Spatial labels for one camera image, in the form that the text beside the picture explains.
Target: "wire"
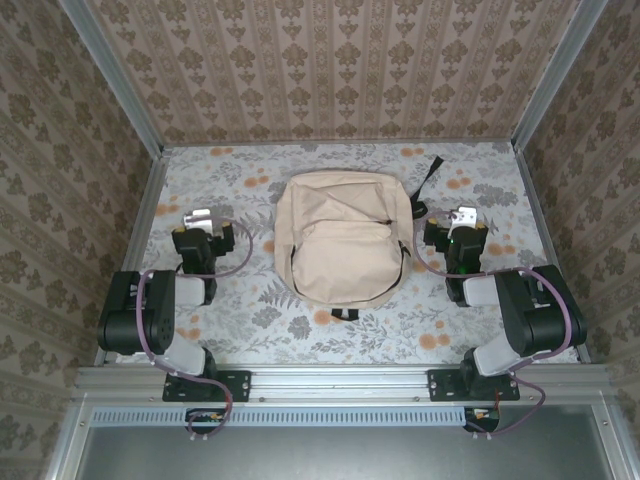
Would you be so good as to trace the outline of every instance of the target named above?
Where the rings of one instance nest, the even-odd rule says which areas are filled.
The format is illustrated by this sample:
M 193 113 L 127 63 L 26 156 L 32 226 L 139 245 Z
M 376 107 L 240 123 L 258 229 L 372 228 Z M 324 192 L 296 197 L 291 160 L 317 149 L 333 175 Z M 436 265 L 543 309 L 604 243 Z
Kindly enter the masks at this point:
M 216 221 L 216 222 L 230 222 L 230 223 L 236 225 L 238 228 L 240 228 L 240 230 L 242 230 L 244 233 L 246 233 L 246 235 L 247 235 L 247 237 L 249 239 L 249 251 L 248 251 L 247 256 L 245 257 L 245 259 L 242 261 L 242 263 L 240 263 L 240 265 L 238 265 L 237 267 L 235 267 L 235 268 L 233 268 L 233 269 L 231 269 L 229 271 L 222 272 L 222 273 L 219 273 L 219 274 L 210 274 L 210 275 L 178 274 L 178 276 L 187 277 L 187 278 L 209 279 L 209 278 L 227 277 L 229 275 L 233 275 L 234 273 L 237 273 L 238 271 L 240 271 L 240 269 L 242 269 L 249 262 L 249 259 L 251 258 L 251 255 L 253 254 L 253 237 L 251 236 L 251 232 L 249 231 L 249 229 L 247 227 L 245 227 L 243 224 L 241 224 L 240 222 L 237 222 L 237 221 L 232 220 L 230 218 L 215 217 L 215 216 L 212 216 L 212 215 L 206 215 L 206 216 L 202 216 L 202 217 L 197 217 L 197 219 L 198 220 L 211 219 L 212 221 Z M 153 365 L 154 367 L 158 368 L 159 370 L 162 370 L 163 372 L 166 372 L 166 373 L 168 373 L 170 375 L 174 375 L 174 376 L 177 376 L 177 377 L 180 377 L 180 378 L 184 378 L 185 380 L 189 380 L 191 382 L 205 383 L 205 384 L 208 384 L 208 385 L 214 385 L 214 386 L 220 388 L 224 392 L 224 396 L 225 396 L 225 413 L 224 413 L 224 416 L 223 416 L 222 420 L 220 421 L 220 423 L 211 432 L 209 432 L 208 434 L 200 435 L 200 434 L 196 433 L 193 430 L 193 421 L 195 420 L 195 418 L 198 417 L 198 416 L 206 415 L 207 414 L 206 411 L 200 411 L 200 412 L 197 412 L 197 414 L 191 415 L 189 417 L 189 421 L 188 421 L 188 424 L 187 424 L 187 431 L 191 434 L 191 438 L 192 439 L 195 438 L 196 436 L 207 438 L 208 436 L 216 435 L 217 433 L 220 432 L 220 430 L 222 430 L 222 427 L 224 427 L 224 425 L 229 421 L 229 418 L 231 417 L 231 412 L 233 410 L 233 395 L 231 394 L 231 391 L 229 391 L 229 388 L 227 388 L 226 385 L 224 385 L 223 383 L 218 382 L 217 380 L 213 380 L 213 379 L 209 379 L 209 378 L 196 377 L 196 376 L 190 375 L 188 373 L 180 372 L 180 371 L 176 370 L 175 368 L 172 368 L 169 365 L 166 365 L 166 364 L 162 363 L 162 361 L 158 360 L 158 357 L 151 351 L 151 348 L 149 347 L 149 343 L 147 342 L 147 338 L 146 338 L 146 335 L 145 335 L 145 332 L 144 332 L 144 321 L 143 321 L 143 317 L 142 317 L 142 299 L 144 297 L 144 293 L 143 292 L 144 292 L 144 287 L 145 287 L 145 284 L 147 282 L 147 279 L 153 274 L 153 272 L 155 272 L 155 270 L 147 270 L 142 275 L 140 275 L 140 281 L 138 282 L 138 289 L 137 289 L 137 292 L 136 292 L 136 328 L 138 330 L 138 338 L 140 339 L 140 345 L 142 346 L 142 350 L 144 351 L 144 353 L 149 358 L 149 361 L 151 362 L 151 365 Z
M 453 216 L 455 218 L 455 213 L 451 212 L 451 211 L 446 211 L 446 210 L 438 210 L 438 211 L 435 211 L 435 212 L 431 212 L 424 219 L 420 220 L 418 222 L 418 225 L 414 227 L 414 230 L 413 230 L 413 249 L 414 249 L 414 252 L 415 252 L 415 256 L 418 259 L 418 261 L 422 264 L 422 266 L 425 267 L 428 271 L 430 271 L 431 273 L 434 273 L 436 275 L 439 275 L 441 277 L 461 278 L 461 279 L 474 278 L 474 277 L 487 277 L 489 275 L 495 275 L 496 273 L 504 273 L 504 272 L 514 272 L 514 271 L 515 272 L 523 272 L 526 275 L 529 275 L 529 276 L 535 278 L 536 280 L 538 280 L 542 285 L 544 285 L 547 288 L 547 290 L 549 290 L 551 295 L 553 295 L 554 299 L 558 303 L 558 306 L 560 307 L 560 311 L 562 312 L 562 317 L 564 319 L 565 329 L 564 329 L 564 338 L 563 338 L 562 343 L 560 344 L 560 346 L 558 348 L 556 348 L 555 350 L 551 351 L 551 352 L 540 353 L 540 354 L 537 354 L 537 355 L 533 355 L 533 356 L 531 356 L 529 358 L 523 359 L 521 362 L 517 363 L 516 365 L 512 366 L 509 369 L 509 374 L 510 374 L 511 378 L 514 381 L 540 392 L 540 400 L 538 400 L 538 403 L 536 403 L 536 405 L 531 410 L 529 410 L 520 420 L 518 420 L 515 423 L 509 425 L 508 427 L 503 428 L 502 430 L 498 430 L 498 431 L 493 432 L 493 433 L 489 433 L 486 430 L 484 430 L 483 428 L 481 428 L 478 425 L 474 424 L 473 422 L 467 421 L 468 425 L 470 425 L 471 427 L 475 428 L 479 432 L 486 434 L 486 436 L 488 438 L 490 438 L 491 436 L 495 436 L 495 435 L 502 435 L 503 433 L 510 432 L 510 431 L 514 430 L 515 428 L 519 427 L 520 425 L 522 425 L 529 417 L 531 417 L 531 415 L 536 413 L 542 407 L 542 405 L 544 404 L 544 402 L 545 402 L 545 400 L 547 398 L 547 395 L 546 395 L 545 391 L 541 387 L 539 387 L 538 385 L 535 385 L 534 383 L 527 382 L 526 380 L 522 380 L 521 378 L 516 377 L 515 372 L 517 370 L 521 369 L 522 367 L 525 367 L 527 365 L 531 365 L 535 360 L 542 360 L 542 359 L 545 359 L 545 358 L 555 357 L 556 355 L 562 353 L 564 350 L 567 349 L 567 347 L 571 343 L 571 334 L 572 334 L 571 316 L 569 314 L 569 309 L 567 308 L 567 304 L 565 303 L 564 299 L 562 298 L 562 295 L 560 295 L 560 292 L 558 292 L 558 290 L 553 286 L 553 284 L 549 280 L 544 278 L 542 275 L 540 275 L 538 272 L 535 272 L 532 269 L 527 268 L 527 267 L 504 268 L 504 269 L 500 269 L 500 270 L 493 270 L 493 271 L 481 272 L 481 273 L 472 273 L 472 274 L 466 274 L 466 275 L 441 272 L 439 270 L 436 270 L 435 268 L 432 268 L 427 262 L 424 261 L 424 259 L 420 255 L 420 251 L 418 250 L 418 234 L 424 228 L 424 223 L 427 221 L 427 219 L 428 218 L 432 218 L 434 216 L 446 216 L 447 218 Z

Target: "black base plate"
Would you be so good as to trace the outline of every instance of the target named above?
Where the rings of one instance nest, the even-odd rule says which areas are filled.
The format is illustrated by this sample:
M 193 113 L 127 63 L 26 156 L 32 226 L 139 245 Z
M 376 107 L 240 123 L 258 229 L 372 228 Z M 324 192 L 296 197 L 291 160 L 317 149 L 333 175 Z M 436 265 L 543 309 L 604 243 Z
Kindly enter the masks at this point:
M 249 401 L 251 371 L 219 371 L 215 380 L 227 386 L 233 395 L 234 403 Z M 224 402 L 225 399 L 224 392 L 215 385 L 191 382 L 180 377 L 167 375 L 162 400 L 164 402 Z
M 496 400 L 496 392 L 500 401 L 520 400 L 520 390 L 517 385 L 511 386 L 511 378 L 508 375 L 482 377 L 476 380 L 476 388 L 472 391 L 465 387 L 459 368 L 429 370 L 427 378 L 432 402 L 465 400 L 492 402 Z

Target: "black strap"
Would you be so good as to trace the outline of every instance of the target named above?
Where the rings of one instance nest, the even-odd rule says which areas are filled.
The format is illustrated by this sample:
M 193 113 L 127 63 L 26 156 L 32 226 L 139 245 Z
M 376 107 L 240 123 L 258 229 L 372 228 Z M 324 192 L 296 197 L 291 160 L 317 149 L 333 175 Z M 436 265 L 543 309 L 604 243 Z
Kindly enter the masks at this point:
M 341 308 L 334 308 L 331 310 L 331 316 L 335 318 L 339 318 L 340 320 L 344 320 L 346 322 L 353 322 L 354 320 L 358 320 L 358 310 L 356 309 L 348 309 L 347 310 L 347 318 L 342 317 L 343 310 Z
M 411 195 L 411 197 L 409 197 L 411 200 L 411 213 L 413 214 L 414 220 L 424 217 L 429 211 L 425 203 L 418 200 L 418 198 L 420 198 L 420 191 L 422 190 L 422 187 L 424 187 L 424 184 L 427 183 L 427 180 L 429 180 L 434 173 L 436 173 L 436 170 L 440 168 L 440 165 L 442 165 L 443 162 L 444 160 L 442 160 L 439 156 L 436 157 L 436 159 L 431 164 L 431 168 L 429 168 L 429 173 L 427 173 L 427 176 L 425 177 L 420 187 L 418 187 L 418 190 L 416 190 L 415 193 Z

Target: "purple cable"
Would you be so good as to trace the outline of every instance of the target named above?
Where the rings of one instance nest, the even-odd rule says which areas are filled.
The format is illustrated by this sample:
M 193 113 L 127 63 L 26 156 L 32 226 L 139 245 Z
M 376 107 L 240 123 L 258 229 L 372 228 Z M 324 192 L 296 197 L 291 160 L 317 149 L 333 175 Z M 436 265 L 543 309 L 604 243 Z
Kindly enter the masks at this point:
M 198 220 L 210 219 L 210 220 L 216 221 L 216 222 L 230 222 L 230 223 L 236 225 L 237 227 L 240 228 L 240 230 L 245 232 L 247 234 L 247 237 L 249 238 L 249 252 L 247 253 L 246 258 L 242 261 L 242 263 L 240 265 L 238 265 L 237 267 L 229 270 L 228 272 L 223 272 L 223 273 L 218 273 L 218 274 L 211 274 L 211 275 L 179 274 L 178 276 L 187 277 L 187 278 L 205 278 L 205 279 L 227 277 L 229 275 L 233 275 L 234 273 L 238 272 L 241 268 L 243 268 L 249 262 L 249 259 L 251 258 L 251 255 L 253 254 L 253 237 L 251 236 L 251 232 L 249 232 L 249 229 L 247 227 L 242 225 L 240 222 L 237 222 L 237 221 L 232 220 L 230 218 L 215 217 L 215 216 L 211 216 L 211 215 L 206 215 L 206 216 L 197 217 L 197 218 L 198 218 Z M 156 355 L 151 351 L 151 348 L 149 347 L 149 343 L 147 342 L 147 338 L 146 338 L 146 335 L 144 333 L 144 322 L 143 322 L 143 319 L 142 319 L 142 297 L 143 297 L 142 292 L 144 292 L 144 286 L 145 286 L 145 283 L 147 282 L 147 279 L 151 276 L 151 274 L 154 271 L 155 270 L 147 270 L 142 275 L 140 275 L 140 281 L 138 282 L 138 290 L 136 292 L 136 327 L 137 327 L 137 330 L 138 330 L 138 338 L 140 339 L 140 345 L 142 346 L 142 350 L 144 351 L 144 353 L 149 358 L 149 361 L 151 362 L 151 365 L 155 366 L 159 370 L 162 370 L 163 372 L 166 372 L 166 373 L 168 373 L 170 375 L 175 375 L 177 377 L 184 378 L 185 380 L 189 380 L 191 382 L 206 383 L 206 384 L 209 384 L 209 385 L 214 385 L 214 386 L 220 388 L 224 392 L 225 403 L 226 403 L 224 417 L 222 418 L 222 420 L 220 421 L 218 426 L 216 426 L 209 434 L 207 434 L 207 435 L 211 435 L 211 436 L 216 435 L 218 432 L 220 432 L 222 427 L 228 422 L 229 418 L 231 417 L 231 411 L 233 410 L 233 395 L 231 395 L 231 392 L 229 391 L 227 386 L 224 385 L 223 383 L 220 383 L 220 382 L 216 381 L 216 380 L 211 380 L 209 378 L 200 378 L 200 377 L 196 377 L 194 375 L 190 375 L 188 373 L 177 371 L 174 368 L 171 368 L 170 366 L 158 361 Z M 199 434 L 197 434 L 196 432 L 193 431 L 193 421 L 197 417 L 204 416 L 206 414 L 207 414 L 207 412 L 204 412 L 204 411 L 203 412 L 197 412 L 195 414 L 192 414 L 189 417 L 189 421 L 188 421 L 188 424 L 187 424 L 187 430 L 189 431 L 189 433 L 191 433 L 192 438 L 193 438 L 194 435 L 199 435 Z
M 423 267 L 425 267 L 431 273 L 435 273 L 436 275 L 440 275 L 441 277 L 446 277 L 446 278 L 474 278 L 474 277 L 487 277 L 489 275 L 495 275 L 496 273 L 502 273 L 502 272 L 513 272 L 513 271 L 515 271 L 515 272 L 524 272 L 526 275 L 529 275 L 529 276 L 535 278 L 536 280 L 538 280 L 542 285 L 544 285 L 547 288 L 547 290 L 549 290 L 551 295 L 553 295 L 553 298 L 555 298 L 556 302 L 560 306 L 560 311 L 562 312 L 562 317 L 564 318 L 564 326 L 565 326 L 564 339 L 562 340 L 562 344 L 560 344 L 560 346 L 557 349 L 555 349 L 554 351 L 549 352 L 549 353 L 541 353 L 541 354 L 538 354 L 538 355 L 533 355 L 532 357 L 522 360 L 520 363 L 517 363 L 516 365 L 511 367 L 511 369 L 509 369 L 509 373 L 511 374 L 511 378 L 513 378 L 513 380 L 515 380 L 516 382 L 518 382 L 518 383 L 520 383 L 522 385 L 526 385 L 527 387 L 532 388 L 532 389 L 537 390 L 538 392 L 540 392 L 540 400 L 538 400 L 538 403 L 536 403 L 536 405 L 530 411 L 528 411 L 520 420 L 518 420 L 517 422 L 515 422 L 515 423 L 509 425 L 508 427 L 505 427 L 502 430 L 499 430 L 497 432 L 488 433 L 484 429 L 480 428 L 478 425 L 476 425 L 476 424 L 474 424 L 472 422 L 467 422 L 467 424 L 469 424 L 470 426 L 472 426 L 476 430 L 480 431 L 481 433 L 487 434 L 487 436 L 489 436 L 489 435 L 491 435 L 491 436 L 502 435 L 503 433 L 510 432 L 510 431 L 514 430 L 515 428 L 519 427 L 520 425 L 522 425 L 527 419 L 529 419 L 529 417 L 531 417 L 531 415 L 536 413 L 542 407 L 542 405 L 544 404 L 544 402 L 545 402 L 545 400 L 547 398 L 547 395 L 546 395 L 545 391 L 541 387 L 539 387 L 539 386 L 537 386 L 537 385 L 535 385 L 535 384 L 533 384 L 531 382 L 527 382 L 526 380 L 522 380 L 521 378 L 516 377 L 515 372 L 517 370 L 521 369 L 522 367 L 525 367 L 527 365 L 531 365 L 534 360 L 542 360 L 542 359 L 545 359 L 545 358 L 551 358 L 551 357 L 554 357 L 554 356 L 562 353 L 564 350 L 566 350 L 567 347 L 569 346 L 569 343 L 571 343 L 571 333 L 572 333 L 571 316 L 569 314 L 569 309 L 567 308 L 567 304 L 565 303 L 564 299 L 562 298 L 562 295 L 560 295 L 560 292 L 558 292 L 558 290 L 553 286 L 553 284 L 551 282 L 549 282 L 549 280 L 547 280 L 542 275 L 540 275 L 539 273 L 533 271 L 530 268 L 527 268 L 527 267 L 503 268 L 503 269 L 500 269 L 500 270 L 493 270 L 493 271 L 490 271 L 490 272 L 481 272 L 481 273 L 472 273 L 472 274 L 468 274 L 468 275 L 461 275 L 461 274 L 441 272 L 439 270 L 436 270 L 435 268 L 432 268 L 429 264 L 427 264 L 427 262 L 425 262 L 424 259 L 420 256 L 420 251 L 418 250 L 418 232 L 420 232 L 423 229 L 424 223 L 427 221 L 428 218 L 434 217 L 434 216 L 446 216 L 447 218 L 449 218 L 452 215 L 455 215 L 455 213 L 448 212 L 448 211 L 445 211 L 445 210 L 438 210 L 438 211 L 435 211 L 435 212 L 431 212 L 431 213 L 427 214 L 427 217 L 425 217 L 425 220 L 422 220 L 422 221 L 418 222 L 418 225 L 416 227 L 414 227 L 414 229 L 413 229 L 413 249 L 414 249 L 416 258 L 422 264 Z

